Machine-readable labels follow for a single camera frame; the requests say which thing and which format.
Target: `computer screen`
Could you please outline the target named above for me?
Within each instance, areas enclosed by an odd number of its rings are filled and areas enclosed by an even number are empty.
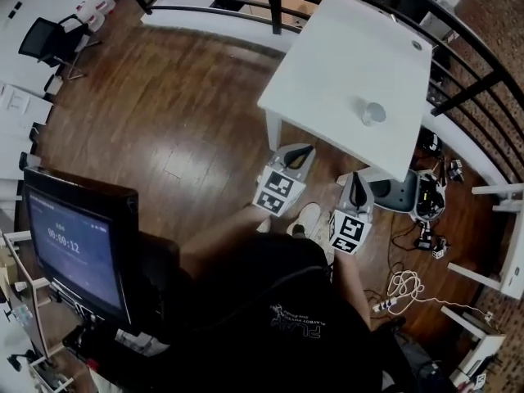
[[[108,223],[34,191],[29,192],[29,208],[39,259],[87,293],[122,309]]]

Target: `monitor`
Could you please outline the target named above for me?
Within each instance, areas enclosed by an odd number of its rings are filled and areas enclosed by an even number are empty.
[[[25,169],[24,179],[46,278],[77,309],[132,330],[142,275],[137,192],[42,167]]]

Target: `white shoe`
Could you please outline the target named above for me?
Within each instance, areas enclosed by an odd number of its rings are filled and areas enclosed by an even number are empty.
[[[269,233],[271,229],[271,217],[268,217],[264,222],[256,229],[259,233]]]
[[[298,219],[291,223],[289,227],[287,228],[286,233],[293,235],[293,228],[296,224],[300,224],[304,226],[304,234],[307,238],[311,237],[311,233],[313,232],[315,226],[317,225],[318,219],[320,218],[320,205],[311,202],[307,206],[305,206],[302,211],[300,212]]]

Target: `person's arm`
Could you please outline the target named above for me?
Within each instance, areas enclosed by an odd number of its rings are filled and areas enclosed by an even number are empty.
[[[371,313],[368,300],[360,281],[359,268],[353,255],[335,249],[335,263],[333,265],[333,284],[338,288],[342,297],[350,303],[364,322],[371,327]]]
[[[271,214],[256,206],[247,206],[189,239],[180,249],[180,267],[198,278],[223,259]]]

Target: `chair backrest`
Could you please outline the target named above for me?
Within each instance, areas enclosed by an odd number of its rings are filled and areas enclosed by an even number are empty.
[[[63,34],[64,29],[59,24],[39,17],[29,29],[18,53],[42,58],[50,52],[60,33]]]

